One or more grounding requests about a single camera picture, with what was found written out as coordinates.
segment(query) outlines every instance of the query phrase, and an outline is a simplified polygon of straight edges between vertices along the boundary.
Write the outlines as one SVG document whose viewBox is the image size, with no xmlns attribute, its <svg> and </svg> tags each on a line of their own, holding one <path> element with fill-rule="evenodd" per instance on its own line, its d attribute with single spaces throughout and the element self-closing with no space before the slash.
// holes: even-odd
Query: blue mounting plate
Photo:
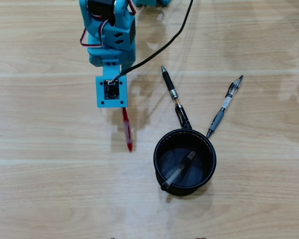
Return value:
<svg viewBox="0 0 299 239">
<path fill-rule="evenodd" d="M 128 94 L 127 94 L 127 80 L 126 76 L 119 78 L 119 96 L 118 99 L 106 99 L 105 85 L 108 82 L 112 82 L 113 78 L 98 76 L 96 77 L 96 94 L 97 105 L 99 108 L 121 108 L 128 106 Z"/>
</svg>

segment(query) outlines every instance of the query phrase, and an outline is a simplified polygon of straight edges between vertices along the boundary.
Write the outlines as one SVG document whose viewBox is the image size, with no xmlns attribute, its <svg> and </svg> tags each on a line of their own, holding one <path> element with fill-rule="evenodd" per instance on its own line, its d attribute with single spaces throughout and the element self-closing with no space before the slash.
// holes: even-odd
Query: red pen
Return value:
<svg viewBox="0 0 299 239">
<path fill-rule="evenodd" d="M 131 125 L 128 117 L 128 112 L 125 107 L 122 108 L 122 113 L 123 113 L 123 127 L 125 129 L 126 144 L 128 146 L 129 151 L 131 152 L 133 149 L 133 139 L 132 139 Z"/>
</svg>

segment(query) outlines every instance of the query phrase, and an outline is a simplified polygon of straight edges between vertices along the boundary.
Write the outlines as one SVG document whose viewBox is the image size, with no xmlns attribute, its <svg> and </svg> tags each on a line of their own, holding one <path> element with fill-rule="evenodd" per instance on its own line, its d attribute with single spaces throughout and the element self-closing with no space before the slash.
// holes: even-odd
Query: pen clip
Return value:
<svg viewBox="0 0 299 239">
<path fill-rule="evenodd" d="M 227 93 L 226 93 L 226 95 L 225 95 L 225 98 L 228 96 L 229 91 L 232 89 L 233 85 L 234 85 L 234 82 L 232 82 L 232 83 L 230 84 L 230 86 L 229 86 L 229 88 L 228 88 L 228 91 L 227 91 Z"/>
</svg>

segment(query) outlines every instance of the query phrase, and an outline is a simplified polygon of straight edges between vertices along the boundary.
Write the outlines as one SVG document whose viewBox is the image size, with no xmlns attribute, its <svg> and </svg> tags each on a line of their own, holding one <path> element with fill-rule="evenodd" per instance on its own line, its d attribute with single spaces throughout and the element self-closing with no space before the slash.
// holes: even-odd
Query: black pen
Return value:
<svg viewBox="0 0 299 239">
<path fill-rule="evenodd" d="M 175 103 L 175 112 L 177 114 L 177 117 L 179 119 L 179 123 L 180 123 L 181 127 L 192 129 L 190 122 L 187 118 L 187 115 L 185 113 L 185 110 L 178 99 L 178 94 L 175 90 L 173 82 L 171 81 L 171 79 L 169 77 L 168 72 L 166 71 L 165 67 L 163 67 L 163 66 L 161 66 L 161 71 L 162 71 L 162 75 L 165 80 L 166 86 L 168 88 L 169 94 Z"/>
</svg>

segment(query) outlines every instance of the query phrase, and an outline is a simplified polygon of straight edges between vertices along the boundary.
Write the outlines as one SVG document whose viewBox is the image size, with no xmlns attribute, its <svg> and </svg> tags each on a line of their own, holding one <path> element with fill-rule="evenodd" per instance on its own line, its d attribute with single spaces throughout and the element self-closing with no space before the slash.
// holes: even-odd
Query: black cable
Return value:
<svg viewBox="0 0 299 239">
<path fill-rule="evenodd" d="M 185 27 L 185 24 L 186 24 L 186 21 L 187 21 L 187 18 L 188 18 L 188 15 L 189 15 L 189 12 L 190 12 L 190 9 L 191 9 L 191 6 L 193 4 L 193 0 L 190 0 L 190 3 L 189 3 L 189 6 L 188 6 L 188 9 L 187 9 L 187 13 L 186 13 L 186 16 L 185 16 L 185 19 L 184 19 L 184 22 L 180 28 L 180 30 L 178 31 L 178 33 L 176 33 L 176 35 L 168 42 L 166 43 L 161 49 L 159 49 L 157 52 L 155 52 L 153 55 L 149 56 L 147 59 L 145 59 L 144 61 L 142 61 L 141 63 L 139 64 L 136 64 L 135 66 L 132 66 L 124 71 L 122 71 L 118 76 L 116 76 L 114 78 L 117 79 L 119 78 L 120 76 L 124 76 L 126 75 L 127 73 L 131 72 L 132 70 L 135 70 L 136 68 L 146 64 L 148 61 L 150 61 L 151 59 L 153 59 L 155 56 L 157 56 L 159 53 L 161 53 L 162 51 L 164 51 L 166 48 L 168 48 L 169 45 L 172 44 L 172 42 L 181 34 L 181 32 L 183 31 L 184 27 Z"/>
</svg>

